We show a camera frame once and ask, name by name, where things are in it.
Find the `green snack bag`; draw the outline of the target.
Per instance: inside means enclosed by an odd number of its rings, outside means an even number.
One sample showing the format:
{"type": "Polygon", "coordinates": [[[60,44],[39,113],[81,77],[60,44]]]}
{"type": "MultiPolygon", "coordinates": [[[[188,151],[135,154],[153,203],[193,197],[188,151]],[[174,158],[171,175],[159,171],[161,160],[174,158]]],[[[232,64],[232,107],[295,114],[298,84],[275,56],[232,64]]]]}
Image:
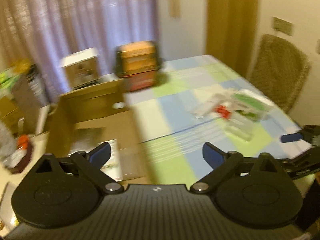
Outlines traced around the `green snack bag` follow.
{"type": "Polygon", "coordinates": [[[12,68],[8,68],[0,74],[0,88],[2,92],[10,92],[16,82],[20,79],[20,74],[16,73],[12,68]]]}

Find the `orange black food container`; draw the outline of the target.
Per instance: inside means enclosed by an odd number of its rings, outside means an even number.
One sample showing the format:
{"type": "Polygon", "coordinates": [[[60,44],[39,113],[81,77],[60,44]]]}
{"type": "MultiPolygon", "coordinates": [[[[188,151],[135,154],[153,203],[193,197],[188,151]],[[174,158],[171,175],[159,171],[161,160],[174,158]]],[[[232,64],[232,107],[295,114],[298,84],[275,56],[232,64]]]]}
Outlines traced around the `orange black food container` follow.
{"type": "Polygon", "coordinates": [[[116,49],[114,73],[129,92],[152,87],[158,79],[163,60],[155,41],[139,41],[116,49]]]}

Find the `purple sheer curtain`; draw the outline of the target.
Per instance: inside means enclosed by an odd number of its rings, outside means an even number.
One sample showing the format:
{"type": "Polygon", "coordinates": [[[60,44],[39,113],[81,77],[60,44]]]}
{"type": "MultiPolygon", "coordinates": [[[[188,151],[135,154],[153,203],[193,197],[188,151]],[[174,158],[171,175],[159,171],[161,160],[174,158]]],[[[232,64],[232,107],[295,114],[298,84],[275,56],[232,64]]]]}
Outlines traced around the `purple sheer curtain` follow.
{"type": "Polygon", "coordinates": [[[1,0],[1,68],[29,59],[52,100],[70,90],[67,55],[96,48],[108,74],[118,46],[145,40],[158,40],[157,0],[1,0]]]}

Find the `green white medicine box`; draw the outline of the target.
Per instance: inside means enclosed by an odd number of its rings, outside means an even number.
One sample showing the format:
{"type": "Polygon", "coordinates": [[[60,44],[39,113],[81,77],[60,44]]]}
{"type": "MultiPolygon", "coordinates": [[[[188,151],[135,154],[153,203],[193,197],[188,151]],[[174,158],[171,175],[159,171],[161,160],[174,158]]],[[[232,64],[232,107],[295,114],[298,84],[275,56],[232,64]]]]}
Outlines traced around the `green white medicine box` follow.
{"type": "Polygon", "coordinates": [[[241,89],[231,94],[232,110],[246,118],[258,122],[266,118],[275,104],[251,90],[241,89]]]}

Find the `wall light switch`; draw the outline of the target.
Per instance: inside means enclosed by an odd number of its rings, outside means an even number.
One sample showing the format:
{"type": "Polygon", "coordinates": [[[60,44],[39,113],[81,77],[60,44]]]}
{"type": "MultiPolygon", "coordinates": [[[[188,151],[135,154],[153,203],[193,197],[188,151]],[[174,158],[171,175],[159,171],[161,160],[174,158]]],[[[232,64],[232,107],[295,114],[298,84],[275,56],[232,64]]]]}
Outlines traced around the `wall light switch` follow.
{"type": "Polygon", "coordinates": [[[272,28],[288,36],[292,36],[293,34],[293,24],[281,18],[273,17],[272,28]]]}

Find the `wicker chair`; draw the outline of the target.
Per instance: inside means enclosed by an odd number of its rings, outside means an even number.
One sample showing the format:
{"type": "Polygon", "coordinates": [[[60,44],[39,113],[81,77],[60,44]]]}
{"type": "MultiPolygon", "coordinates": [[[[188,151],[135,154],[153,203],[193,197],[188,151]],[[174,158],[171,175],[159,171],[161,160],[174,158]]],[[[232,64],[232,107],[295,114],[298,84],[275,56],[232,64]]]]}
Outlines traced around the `wicker chair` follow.
{"type": "Polygon", "coordinates": [[[298,99],[310,69],[310,60],[294,44],[264,34],[249,81],[287,113],[298,99]]]}

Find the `red snack packet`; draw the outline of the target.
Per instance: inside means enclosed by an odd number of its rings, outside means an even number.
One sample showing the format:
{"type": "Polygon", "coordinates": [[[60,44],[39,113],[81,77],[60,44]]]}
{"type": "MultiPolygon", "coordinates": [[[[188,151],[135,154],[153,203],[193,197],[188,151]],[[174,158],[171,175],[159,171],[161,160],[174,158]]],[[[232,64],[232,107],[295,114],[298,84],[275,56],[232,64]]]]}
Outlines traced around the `red snack packet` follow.
{"type": "Polygon", "coordinates": [[[217,106],[215,111],[217,114],[219,114],[222,118],[225,118],[225,119],[229,119],[232,114],[232,112],[230,110],[228,110],[228,108],[223,105],[217,106]]]}

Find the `brown cardboard box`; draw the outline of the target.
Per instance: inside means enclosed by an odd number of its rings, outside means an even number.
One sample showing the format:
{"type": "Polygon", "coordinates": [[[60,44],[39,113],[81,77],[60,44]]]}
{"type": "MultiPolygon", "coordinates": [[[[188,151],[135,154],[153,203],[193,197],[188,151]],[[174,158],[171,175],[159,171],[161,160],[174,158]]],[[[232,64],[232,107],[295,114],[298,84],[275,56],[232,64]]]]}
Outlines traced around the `brown cardboard box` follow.
{"type": "Polygon", "coordinates": [[[85,150],[76,141],[97,146],[116,140],[123,179],[127,183],[148,183],[136,115],[124,93],[123,82],[116,80],[61,95],[50,123],[46,152],[66,157],[85,150]]]}

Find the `white product box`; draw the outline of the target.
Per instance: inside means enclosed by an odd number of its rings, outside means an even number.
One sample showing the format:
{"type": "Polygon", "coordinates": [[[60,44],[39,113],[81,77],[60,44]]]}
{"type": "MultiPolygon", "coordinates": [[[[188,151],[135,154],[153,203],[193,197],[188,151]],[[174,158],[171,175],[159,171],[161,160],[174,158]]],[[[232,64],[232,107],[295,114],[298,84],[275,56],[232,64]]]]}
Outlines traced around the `white product box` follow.
{"type": "Polygon", "coordinates": [[[70,54],[62,58],[60,64],[71,89],[90,85],[100,79],[96,48],[70,54]]]}

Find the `clear plastic case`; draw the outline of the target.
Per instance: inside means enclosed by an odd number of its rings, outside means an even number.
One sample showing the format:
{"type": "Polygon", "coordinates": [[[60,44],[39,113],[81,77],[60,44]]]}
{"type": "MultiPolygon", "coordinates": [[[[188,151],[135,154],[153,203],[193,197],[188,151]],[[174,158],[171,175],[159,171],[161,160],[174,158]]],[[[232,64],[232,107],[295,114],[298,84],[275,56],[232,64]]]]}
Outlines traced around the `clear plastic case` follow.
{"type": "Polygon", "coordinates": [[[253,125],[240,125],[227,124],[225,130],[244,141],[250,141],[253,137],[253,125]]]}

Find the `checkered tablecloth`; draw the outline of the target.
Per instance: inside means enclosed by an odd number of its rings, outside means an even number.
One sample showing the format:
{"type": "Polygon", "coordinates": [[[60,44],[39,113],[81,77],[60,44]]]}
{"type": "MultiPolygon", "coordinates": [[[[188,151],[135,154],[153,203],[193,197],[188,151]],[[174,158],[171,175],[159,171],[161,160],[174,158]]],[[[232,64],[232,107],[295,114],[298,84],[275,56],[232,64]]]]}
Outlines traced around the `checkered tablecloth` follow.
{"type": "Polygon", "coordinates": [[[191,185],[212,169],[202,156],[210,142],[223,151],[246,157],[268,152],[275,158],[294,158],[310,145],[304,141],[281,143],[280,137],[298,126],[279,108],[259,122],[250,141],[225,129],[226,121],[215,113],[198,118],[193,110],[215,93],[255,87],[216,58],[202,55],[167,61],[158,86],[127,93],[142,137],[142,146],[153,184],[191,185]]]}

